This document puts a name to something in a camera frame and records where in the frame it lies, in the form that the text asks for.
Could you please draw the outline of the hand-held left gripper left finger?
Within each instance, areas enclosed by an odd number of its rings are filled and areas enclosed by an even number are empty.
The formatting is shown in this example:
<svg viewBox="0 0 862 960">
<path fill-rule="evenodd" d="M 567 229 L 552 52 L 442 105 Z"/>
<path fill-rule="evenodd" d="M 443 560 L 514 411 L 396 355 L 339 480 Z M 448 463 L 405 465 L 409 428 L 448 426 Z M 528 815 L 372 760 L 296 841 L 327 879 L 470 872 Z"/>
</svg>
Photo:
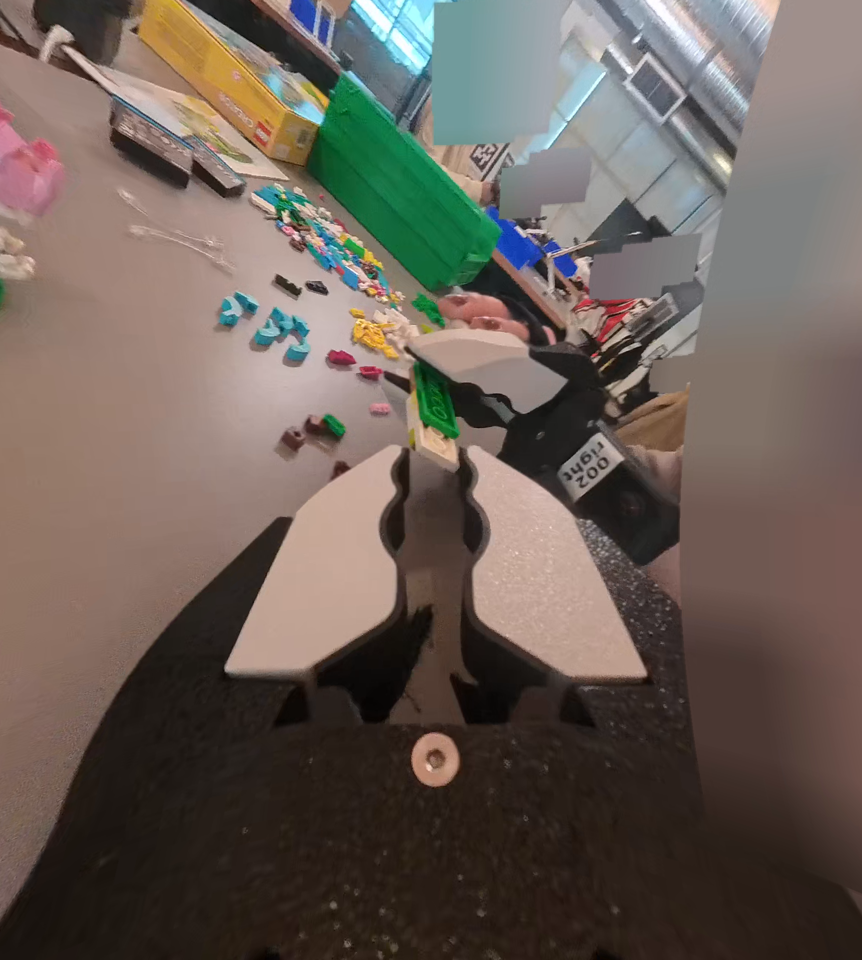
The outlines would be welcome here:
<svg viewBox="0 0 862 960">
<path fill-rule="evenodd" d="M 399 551 L 410 454 L 390 445 L 296 512 L 224 665 L 234 680 L 294 685 L 309 705 L 346 699 L 386 722 L 411 672 Z"/>
</svg>

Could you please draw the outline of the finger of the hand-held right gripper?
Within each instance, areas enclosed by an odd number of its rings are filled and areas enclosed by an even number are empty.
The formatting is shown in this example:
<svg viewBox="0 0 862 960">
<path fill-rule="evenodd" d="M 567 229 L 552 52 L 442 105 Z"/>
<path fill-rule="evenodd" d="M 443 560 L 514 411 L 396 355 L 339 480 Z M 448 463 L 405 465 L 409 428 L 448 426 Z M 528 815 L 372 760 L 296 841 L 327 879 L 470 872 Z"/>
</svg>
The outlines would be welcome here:
<svg viewBox="0 0 862 960">
<path fill-rule="evenodd" d="M 415 338 L 413 358 L 450 384 L 477 388 L 514 413 L 531 413 L 567 385 L 561 374 L 538 362 L 516 336 L 489 330 L 440 330 Z"/>
<path fill-rule="evenodd" d="M 503 428 L 518 417 L 509 399 L 474 383 L 455 383 L 455 415 L 474 428 Z"/>
</svg>

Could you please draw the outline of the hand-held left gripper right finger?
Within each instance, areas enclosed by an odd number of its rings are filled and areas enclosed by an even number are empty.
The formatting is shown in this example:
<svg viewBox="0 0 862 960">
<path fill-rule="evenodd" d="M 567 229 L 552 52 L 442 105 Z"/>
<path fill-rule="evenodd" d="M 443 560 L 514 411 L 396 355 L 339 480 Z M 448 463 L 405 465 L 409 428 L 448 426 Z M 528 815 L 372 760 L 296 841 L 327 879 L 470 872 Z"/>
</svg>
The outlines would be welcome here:
<svg viewBox="0 0 862 960">
<path fill-rule="evenodd" d="M 569 510 L 477 445 L 461 452 L 463 676 L 468 724 L 592 724 L 585 688 L 648 670 Z"/>
</svg>

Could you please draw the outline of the green lego plate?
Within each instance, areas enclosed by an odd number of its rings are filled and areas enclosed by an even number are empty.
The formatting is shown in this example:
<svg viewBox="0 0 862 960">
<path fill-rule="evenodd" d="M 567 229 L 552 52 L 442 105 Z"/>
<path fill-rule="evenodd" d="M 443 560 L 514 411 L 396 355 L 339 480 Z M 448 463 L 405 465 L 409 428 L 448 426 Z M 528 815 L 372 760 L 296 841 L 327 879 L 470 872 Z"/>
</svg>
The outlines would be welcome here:
<svg viewBox="0 0 862 960">
<path fill-rule="evenodd" d="M 412 397 L 422 426 L 436 430 L 451 441 L 459 438 L 461 430 L 446 378 L 427 364 L 415 361 L 412 380 Z"/>
</svg>

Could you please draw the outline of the white and lime lego assembly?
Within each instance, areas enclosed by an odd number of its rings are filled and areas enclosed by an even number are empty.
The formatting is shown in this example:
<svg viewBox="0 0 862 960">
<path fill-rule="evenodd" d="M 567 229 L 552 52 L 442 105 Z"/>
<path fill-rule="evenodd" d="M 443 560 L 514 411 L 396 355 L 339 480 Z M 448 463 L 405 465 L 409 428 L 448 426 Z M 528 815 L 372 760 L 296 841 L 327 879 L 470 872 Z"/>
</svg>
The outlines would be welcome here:
<svg viewBox="0 0 862 960">
<path fill-rule="evenodd" d="M 436 427 L 421 419 L 417 392 L 413 389 L 406 402 L 406 424 L 411 450 L 425 460 L 450 474 L 460 468 L 460 448 L 457 441 L 442 434 Z"/>
</svg>

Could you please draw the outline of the person's right forearm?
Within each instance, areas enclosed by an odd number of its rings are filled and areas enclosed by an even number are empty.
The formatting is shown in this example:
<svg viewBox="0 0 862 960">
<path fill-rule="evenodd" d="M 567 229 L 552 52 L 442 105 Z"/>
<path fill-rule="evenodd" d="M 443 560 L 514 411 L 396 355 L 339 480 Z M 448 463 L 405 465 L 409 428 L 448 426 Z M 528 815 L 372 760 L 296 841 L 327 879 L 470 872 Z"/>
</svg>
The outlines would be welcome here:
<svg viewBox="0 0 862 960">
<path fill-rule="evenodd" d="M 659 395 L 624 416 L 615 434 L 653 480 L 680 497 L 689 389 Z"/>
</svg>

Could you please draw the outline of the pile of white lego pieces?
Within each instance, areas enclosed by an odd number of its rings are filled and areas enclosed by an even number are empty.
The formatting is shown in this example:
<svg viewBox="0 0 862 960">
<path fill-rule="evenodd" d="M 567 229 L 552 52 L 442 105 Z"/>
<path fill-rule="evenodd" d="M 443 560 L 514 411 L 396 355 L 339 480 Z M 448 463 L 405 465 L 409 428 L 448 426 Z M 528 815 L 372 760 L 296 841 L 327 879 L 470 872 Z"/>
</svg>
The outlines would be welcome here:
<svg viewBox="0 0 862 960">
<path fill-rule="evenodd" d="M 408 363 L 405 355 L 413 341 L 423 335 L 421 328 L 410 322 L 395 308 L 376 311 L 374 321 L 383 334 L 385 342 L 383 352 L 387 358 Z"/>
</svg>

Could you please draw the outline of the pile of mixed lego pieces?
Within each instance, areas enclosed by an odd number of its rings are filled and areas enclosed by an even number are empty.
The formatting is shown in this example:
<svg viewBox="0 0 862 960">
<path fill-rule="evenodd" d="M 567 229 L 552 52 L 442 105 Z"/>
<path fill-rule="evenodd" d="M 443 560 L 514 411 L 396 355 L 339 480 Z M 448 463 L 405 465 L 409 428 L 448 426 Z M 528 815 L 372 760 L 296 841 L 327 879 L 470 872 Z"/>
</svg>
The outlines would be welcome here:
<svg viewBox="0 0 862 960">
<path fill-rule="evenodd" d="M 400 306 L 404 296 L 392 288 L 383 263 L 325 207 L 300 188 L 279 183 L 250 193 L 250 203 L 284 234 L 300 253 L 308 253 L 325 272 L 380 305 Z"/>
</svg>

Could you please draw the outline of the yellow lego box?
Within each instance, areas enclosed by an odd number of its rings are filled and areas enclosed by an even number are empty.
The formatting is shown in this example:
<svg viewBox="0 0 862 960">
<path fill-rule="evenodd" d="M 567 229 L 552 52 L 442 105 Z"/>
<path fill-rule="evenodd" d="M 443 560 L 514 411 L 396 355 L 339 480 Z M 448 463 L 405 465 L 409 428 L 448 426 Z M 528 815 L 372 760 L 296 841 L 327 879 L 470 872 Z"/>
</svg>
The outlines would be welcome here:
<svg viewBox="0 0 862 960">
<path fill-rule="evenodd" d="M 150 1 L 138 36 L 267 158 L 306 166 L 341 66 L 282 2 Z"/>
</svg>

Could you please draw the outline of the lego instruction booklet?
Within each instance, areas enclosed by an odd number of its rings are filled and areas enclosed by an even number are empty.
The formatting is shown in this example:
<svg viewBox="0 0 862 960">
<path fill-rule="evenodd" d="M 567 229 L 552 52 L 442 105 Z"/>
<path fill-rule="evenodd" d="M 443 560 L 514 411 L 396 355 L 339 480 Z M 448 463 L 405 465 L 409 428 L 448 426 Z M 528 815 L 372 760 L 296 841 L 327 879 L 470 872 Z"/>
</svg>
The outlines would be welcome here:
<svg viewBox="0 0 862 960">
<path fill-rule="evenodd" d="M 281 170 L 207 102 L 107 67 L 98 67 L 106 92 L 146 114 L 183 139 L 197 138 L 235 174 L 285 183 Z"/>
</svg>

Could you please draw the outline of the person's right hand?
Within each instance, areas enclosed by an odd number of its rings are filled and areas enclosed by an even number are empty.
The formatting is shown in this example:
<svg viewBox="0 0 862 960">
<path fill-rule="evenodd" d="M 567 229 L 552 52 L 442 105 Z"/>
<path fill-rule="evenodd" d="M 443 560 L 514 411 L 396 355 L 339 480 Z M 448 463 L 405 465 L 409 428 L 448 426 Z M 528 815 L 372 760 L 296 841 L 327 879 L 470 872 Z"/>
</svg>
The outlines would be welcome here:
<svg viewBox="0 0 862 960">
<path fill-rule="evenodd" d="M 437 301 L 437 309 L 449 329 L 487 330 L 509 333 L 531 342 L 529 325 L 495 296 L 479 293 L 448 294 Z"/>
</svg>

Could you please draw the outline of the red and white cloth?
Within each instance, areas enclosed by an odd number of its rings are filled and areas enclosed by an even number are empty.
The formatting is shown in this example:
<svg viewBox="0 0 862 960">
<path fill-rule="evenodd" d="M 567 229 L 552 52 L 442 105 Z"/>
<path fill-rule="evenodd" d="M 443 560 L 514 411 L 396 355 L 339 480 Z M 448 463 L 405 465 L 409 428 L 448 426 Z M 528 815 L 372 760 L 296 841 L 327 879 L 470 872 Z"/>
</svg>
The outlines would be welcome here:
<svg viewBox="0 0 862 960">
<path fill-rule="evenodd" d="M 628 325 L 639 321 L 662 300 L 662 297 L 611 300 L 586 297 L 571 311 L 571 342 L 585 354 L 597 356 L 609 340 L 626 332 Z"/>
</svg>

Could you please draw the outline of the blue plastic bin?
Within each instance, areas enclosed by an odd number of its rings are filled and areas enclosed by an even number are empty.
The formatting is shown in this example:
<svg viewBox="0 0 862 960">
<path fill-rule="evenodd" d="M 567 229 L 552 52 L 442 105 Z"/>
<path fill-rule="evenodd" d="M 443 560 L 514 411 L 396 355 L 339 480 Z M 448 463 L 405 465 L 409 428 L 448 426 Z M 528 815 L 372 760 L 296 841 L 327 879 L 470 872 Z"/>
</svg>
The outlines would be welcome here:
<svg viewBox="0 0 862 960">
<path fill-rule="evenodd" d="M 570 246 L 560 246 L 545 228 L 545 216 L 507 220 L 500 216 L 493 204 L 485 207 L 485 214 L 500 231 L 495 249 L 516 270 L 535 269 L 543 262 L 551 264 L 568 279 L 578 270 L 575 258 L 588 256 L 593 246 L 599 243 L 596 240 L 574 241 Z"/>
<path fill-rule="evenodd" d="M 319 44 L 332 46 L 338 15 L 328 2 L 291 1 L 289 11 L 296 23 Z"/>
</svg>

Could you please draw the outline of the stack of green plastic trays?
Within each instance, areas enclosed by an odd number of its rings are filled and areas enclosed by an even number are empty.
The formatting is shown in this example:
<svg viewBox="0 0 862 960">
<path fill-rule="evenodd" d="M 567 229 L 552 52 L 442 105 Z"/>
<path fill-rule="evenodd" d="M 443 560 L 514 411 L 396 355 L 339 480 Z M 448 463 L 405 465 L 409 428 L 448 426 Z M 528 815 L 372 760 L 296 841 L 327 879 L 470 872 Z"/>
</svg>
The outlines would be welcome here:
<svg viewBox="0 0 862 960">
<path fill-rule="evenodd" d="M 464 286 L 490 262 L 497 224 L 351 73 L 330 94 L 307 168 L 423 287 Z"/>
</svg>

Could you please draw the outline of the cluster of teal curved bricks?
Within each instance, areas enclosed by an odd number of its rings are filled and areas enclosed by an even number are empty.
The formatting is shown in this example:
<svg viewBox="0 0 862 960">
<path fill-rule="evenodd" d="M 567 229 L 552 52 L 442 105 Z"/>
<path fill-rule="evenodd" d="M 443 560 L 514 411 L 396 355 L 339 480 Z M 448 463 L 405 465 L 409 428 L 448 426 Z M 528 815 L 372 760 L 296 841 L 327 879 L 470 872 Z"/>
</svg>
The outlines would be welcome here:
<svg viewBox="0 0 862 960">
<path fill-rule="evenodd" d="M 259 301 L 242 291 L 222 298 L 217 310 L 218 325 L 232 330 L 244 321 L 254 321 L 249 343 L 257 353 L 267 353 L 280 347 L 284 362 L 302 366 L 311 352 L 309 326 L 303 318 L 289 314 L 275 306 L 263 313 Z"/>
</svg>

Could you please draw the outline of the white vent grille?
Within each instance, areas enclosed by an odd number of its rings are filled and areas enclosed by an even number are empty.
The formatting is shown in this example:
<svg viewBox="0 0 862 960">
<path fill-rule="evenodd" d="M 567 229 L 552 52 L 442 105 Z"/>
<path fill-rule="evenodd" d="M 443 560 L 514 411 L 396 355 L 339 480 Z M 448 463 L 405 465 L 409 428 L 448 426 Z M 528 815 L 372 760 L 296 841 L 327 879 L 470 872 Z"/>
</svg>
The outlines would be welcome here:
<svg viewBox="0 0 862 960">
<path fill-rule="evenodd" d="M 651 53 L 641 56 L 625 79 L 624 86 L 659 126 L 664 125 L 687 99 L 687 91 Z"/>
</svg>

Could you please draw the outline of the black battery charger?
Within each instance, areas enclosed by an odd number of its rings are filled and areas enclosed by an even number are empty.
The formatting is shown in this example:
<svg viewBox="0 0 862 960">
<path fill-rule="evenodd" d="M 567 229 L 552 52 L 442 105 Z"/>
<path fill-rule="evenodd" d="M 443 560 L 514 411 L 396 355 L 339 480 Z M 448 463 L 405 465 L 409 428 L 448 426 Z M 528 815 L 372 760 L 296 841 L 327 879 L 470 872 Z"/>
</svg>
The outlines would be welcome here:
<svg viewBox="0 0 862 960">
<path fill-rule="evenodd" d="M 77 49 L 99 66 L 112 66 L 125 28 L 139 18 L 145 1 L 34 1 L 32 16 L 41 33 L 66 29 Z"/>
</svg>

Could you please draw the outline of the wide silver ventilation duct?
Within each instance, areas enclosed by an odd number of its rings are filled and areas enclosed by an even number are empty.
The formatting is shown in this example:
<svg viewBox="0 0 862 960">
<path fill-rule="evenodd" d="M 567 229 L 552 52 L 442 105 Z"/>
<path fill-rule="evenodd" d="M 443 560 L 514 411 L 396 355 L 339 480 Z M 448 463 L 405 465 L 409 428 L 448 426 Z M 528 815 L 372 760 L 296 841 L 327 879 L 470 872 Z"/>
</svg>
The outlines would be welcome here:
<svg viewBox="0 0 862 960">
<path fill-rule="evenodd" d="M 601 1 L 640 37 L 714 127 L 737 144 L 779 8 L 778 1 Z"/>
</svg>

